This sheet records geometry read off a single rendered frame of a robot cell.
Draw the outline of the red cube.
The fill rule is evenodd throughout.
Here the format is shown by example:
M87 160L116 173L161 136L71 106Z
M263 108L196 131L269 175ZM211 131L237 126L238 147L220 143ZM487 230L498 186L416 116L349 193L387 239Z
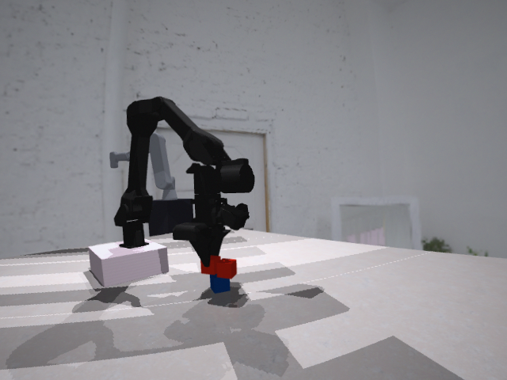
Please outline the red cube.
M232 279L237 273L236 259L223 258L216 263L217 278Z
M200 261L201 273L206 275L215 275L216 274L216 263L221 260L221 256L210 256L210 267L205 267L203 262Z

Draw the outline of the blue cube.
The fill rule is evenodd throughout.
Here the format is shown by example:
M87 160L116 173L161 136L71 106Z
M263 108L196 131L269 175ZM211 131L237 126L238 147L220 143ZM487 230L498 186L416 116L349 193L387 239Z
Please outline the blue cube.
M230 279L217 278L217 274L210 275L210 285L214 293L230 291Z

